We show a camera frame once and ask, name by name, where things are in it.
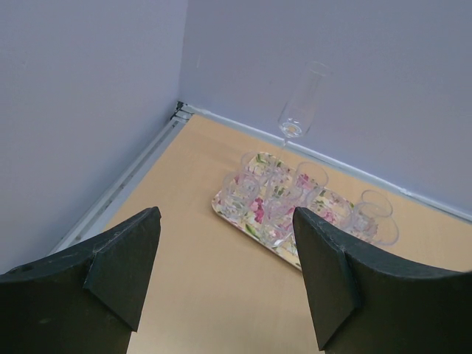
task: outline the drinking glass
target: drinking glass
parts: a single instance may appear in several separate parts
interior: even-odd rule
[[[286,203],[297,205],[302,198],[302,194],[303,190],[296,188],[294,184],[294,173],[277,169],[268,179],[264,203],[267,204],[274,199],[282,199]]]
[[[284,199],[272,199],[264,206],[261,240],[269,247],[284,243],[293,233],[295,207]]]
[[[252,174],[259,181],[260,186],[263,186],[273,172],[271,169],[273,165],[275,165],[275,156],[251,151],[241,157],[240,170]]]
[[[259,190],[259,182],[253,175],[242,172],[228,174],[221,189],[221,211],[234,220],[240,220],[259,195]]]
[[[326,186],[328,179],[323,167],[313,162],[302,162],[296,168],[294,183],[296,188],[300,188],[303,191],[303,199],[310,192],[313,192],[311,197],[316,198]]]
[[[277,161],[280,160],[289,139],[304,136],[310,130],[319,104],[322,83],[330,74],[330,68],[316,61],[305,65],[293,93],[278,119],[279,129],[284,134],[284,141],[277,154]]]
[[[354,206],[345,231],[376,246],[391,246],[399,231],[391,210],[374,203],[361,202]]]
[[[372,203],[377,205],[380,209],[385,212],[385,216],[388,217],[393,213],[393,207],[390,204],[386,196],[376,192],[374,190],[365,190],[361,194],[361,200],[359,202]]]
[[[304,207],[338,229],[344,229],[350,223],[353,212],[349,201],[332,190],[323,190],[321,194],[316,189],[312,190],[307,194]]]

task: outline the wine glass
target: wine glass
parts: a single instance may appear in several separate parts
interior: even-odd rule
[[[284,140],[277,154],[276,165],[280,161],[288,140],[304,136],[310,130],[319,103],[320,87],[330,74],[330,68],[316,61],[305,65],[299,82],[278,120]]]

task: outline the purple wall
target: purple wall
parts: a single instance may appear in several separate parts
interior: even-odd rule
[[[472,2],[190,0],[189,104],[269,131],[308,60],[335,72],[299,143],[472,215]]]
[[[163,126],[186,8],[0,3],[0,273],[50,251]]]

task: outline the wooden table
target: wooden table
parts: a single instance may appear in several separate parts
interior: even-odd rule
[[[243,153],[277,147],[194,116],[108,225],[158,206],[162,233],[138,333],[128,353],[318,353],[299,271],[220,219],[210,206]],[[301,156],[285,152],[295,166]],[[392,202],[400,239],[388,251],[472,269],[472,225],[325,167],[350,200],[365,189]]]

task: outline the metal edge strip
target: metal edge strip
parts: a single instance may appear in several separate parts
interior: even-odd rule
[[[179,108],[178,105],[176,112],[162,131],[103,193],[49,254],[62,251],[101,233],[192,115],[192,112],[187,112]]]

